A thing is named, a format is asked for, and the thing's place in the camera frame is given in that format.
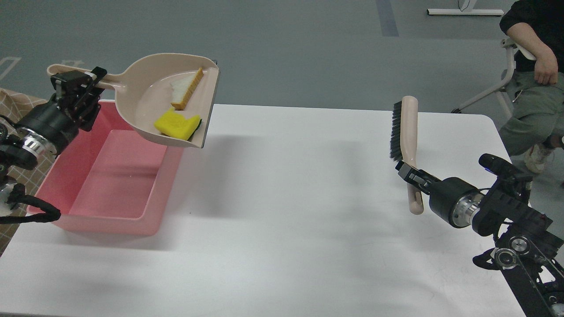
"person's hand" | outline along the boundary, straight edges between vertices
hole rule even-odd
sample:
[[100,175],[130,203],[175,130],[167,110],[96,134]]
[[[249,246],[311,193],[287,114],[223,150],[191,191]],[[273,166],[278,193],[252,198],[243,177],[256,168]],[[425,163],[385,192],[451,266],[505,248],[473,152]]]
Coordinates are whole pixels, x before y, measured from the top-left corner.
[[537,56],[535,81],[541,85],[554,85],[558,82],[558,61],[552,51]]

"green pants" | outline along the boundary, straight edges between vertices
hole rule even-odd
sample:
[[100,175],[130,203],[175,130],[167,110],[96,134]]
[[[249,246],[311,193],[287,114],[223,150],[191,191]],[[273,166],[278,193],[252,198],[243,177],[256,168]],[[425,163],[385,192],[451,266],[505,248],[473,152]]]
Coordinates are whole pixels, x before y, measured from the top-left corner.
[[564,74],[558,73],[555,85],[541,85],[534,76],[515,72],[508,89],[510,98],[516,98],[513,116],[499,134],[510,156],[525,153],[551,134],[564,135]]

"pink plastic bin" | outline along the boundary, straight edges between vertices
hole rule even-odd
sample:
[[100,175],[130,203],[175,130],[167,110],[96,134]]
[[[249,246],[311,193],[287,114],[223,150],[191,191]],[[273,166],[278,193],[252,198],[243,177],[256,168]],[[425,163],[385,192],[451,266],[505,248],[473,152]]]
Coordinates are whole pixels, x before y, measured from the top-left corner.
[[100,104],[92,131],[55,160],[36,196],[61,210],[54,224],[65,230],[153,235],[184,149],[145,140],[114,102]]

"toast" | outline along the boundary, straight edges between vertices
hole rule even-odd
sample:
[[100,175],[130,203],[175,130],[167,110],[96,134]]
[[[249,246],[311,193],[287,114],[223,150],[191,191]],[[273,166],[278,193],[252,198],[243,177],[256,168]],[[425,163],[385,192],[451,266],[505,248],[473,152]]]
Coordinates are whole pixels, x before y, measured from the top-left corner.
[[204,71],[200,67],[196,73],[190,74],[188,77],[173,81],[170,86],[173,88],[172,100],[170,104],[176,110],[184,110],[190,97],[196,90],[196,87],[204,77]]

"chair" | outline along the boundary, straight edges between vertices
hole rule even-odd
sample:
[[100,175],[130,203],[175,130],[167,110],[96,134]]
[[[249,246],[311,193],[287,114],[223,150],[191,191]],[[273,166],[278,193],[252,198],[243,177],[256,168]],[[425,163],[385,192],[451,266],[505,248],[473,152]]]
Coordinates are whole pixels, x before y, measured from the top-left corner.
[[536,60],[535,56],[531,54],[529,51],[524,49],[521,45],[515,43],[514,40],[511,38],[506,38],[501,41],[501,47],[505,49],[505,56],[507,57],[507,69],[504,70],[502,74],[501,82],[493,85],[492,87],[484,90],[483,92],[479,93],[478,95],[468,99],[467,101],[460,104],[460,106],[456,109],[453,109],[452,113],[462,113],[467,107],[470,107],[472,104],[476,103],[477,101],[483,99],[490,94],[495,94],[497,97],[497,101],[501,105],[501,110],[506,115],[507,119],[511,118],[512,111],[510,109],[510,105],[513,103],[509,96],[506,93],[506,88],[508,83],[510,82],[511,78],[513,77],[513,73],[515,72],[515,50],[521,51],[521,53],[530,60]]

